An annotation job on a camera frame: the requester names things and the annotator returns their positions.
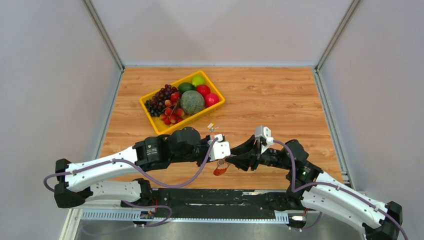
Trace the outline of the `dark purple grape bunch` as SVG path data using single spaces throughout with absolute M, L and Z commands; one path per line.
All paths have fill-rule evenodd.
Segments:
M 181 93 L 177 87 L 165 84 L 150 99 L 144 102 L 144 106 L 151 117 L 159 117 L 167 109 L 172 110 L 180 96 Z

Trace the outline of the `pink red apple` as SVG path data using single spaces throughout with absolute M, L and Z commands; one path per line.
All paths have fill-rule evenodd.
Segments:
M 204 97 L 205 107 L 209 108 L 220 101 L 219 97 L 215 93 L 209 93 Z

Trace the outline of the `light green apple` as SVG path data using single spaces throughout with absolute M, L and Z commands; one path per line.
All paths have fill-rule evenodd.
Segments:
M 206 79 L 202 75 L 194 75 L 191 78 L 191 84 L 196 88 L 200 85 L 204 85 L 206 83 Z

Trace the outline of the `green netted melon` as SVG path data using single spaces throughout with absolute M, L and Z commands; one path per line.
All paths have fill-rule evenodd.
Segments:
M 189 90 L 182 94 L 180 106 L 188 115 L 194 115 L 202 111 L 205 107 L 204 97 L 195 90 Z

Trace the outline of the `aluminium front frame rail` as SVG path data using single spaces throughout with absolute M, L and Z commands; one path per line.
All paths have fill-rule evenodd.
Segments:
M 361 240 L 349 225 L 317 211 L 275 211 L 271 219 L 173 218 L 161 205 L 147 217 L 119 202 L 90 202 L 71 211 L 64 240 Z

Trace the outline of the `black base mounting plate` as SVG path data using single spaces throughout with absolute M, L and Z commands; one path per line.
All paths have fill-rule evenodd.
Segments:
M 169 206 L 173 218 L 192 219 L 271 219 L 275 211 L 304 211 L 285 191 L 251 189 L 158 188 L 138 206 Z

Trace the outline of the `silver key yellow tag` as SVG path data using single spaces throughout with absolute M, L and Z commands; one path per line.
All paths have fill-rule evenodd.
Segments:
M 210 133 L 213 133 L 216 129 L 218 129 L 219 127 L 216 126 L 213 122 L 211 122 L 208 126 L 207 129 L 209 130 Z

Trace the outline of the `red cherry bunch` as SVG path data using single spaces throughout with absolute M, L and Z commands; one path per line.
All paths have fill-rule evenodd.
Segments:
M 164 101 L 165 108 L 161 111 L 159 119 L 166 126 L 171 127 L 184 120 L 185 112 L 181 108 L 181 96 L 181 93 L 177 91 L 170 95 L 170 99 Z

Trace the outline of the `dark green lime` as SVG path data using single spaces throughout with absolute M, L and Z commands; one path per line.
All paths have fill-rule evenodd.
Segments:
M 190 82 L 183 82 L 178 86 L 178 91 L 183 94 L 187 91 L 194 91 L 196 88 Z

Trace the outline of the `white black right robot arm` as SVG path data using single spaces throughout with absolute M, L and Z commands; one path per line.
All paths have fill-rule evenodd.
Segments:
M 228 162 L 243 171 L 259 165 L 288 170 L 285 201 L 292 209 L 302 206 L 319 211 L 354 228 L 367 240 L 408 238 L 402 227 L 401 205 L 369 198 L 337 181 L 308 160 L 309 154 L 296 139 L 266 142 L 263 137 L 251 136 L 230 152 Z

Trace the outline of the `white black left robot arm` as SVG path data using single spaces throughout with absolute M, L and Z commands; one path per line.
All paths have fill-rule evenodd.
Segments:
M 192 183 L 210 160 L 220 137 L 202 138 L 192 127 L 172 134 L 147 137 L 120 152 L 86 162 L 72 163 L 62 158 L 55 163 L 50 188 L 59 208 L 79 207 L 89 201 L 120 200 L 122 206 L 147 207 L 153 201 L 150 183 L 166 188 L 182 188 Z M 148 175 L 173 163 L 196 163 L 195 175 L 180 184 L 166 184 Z

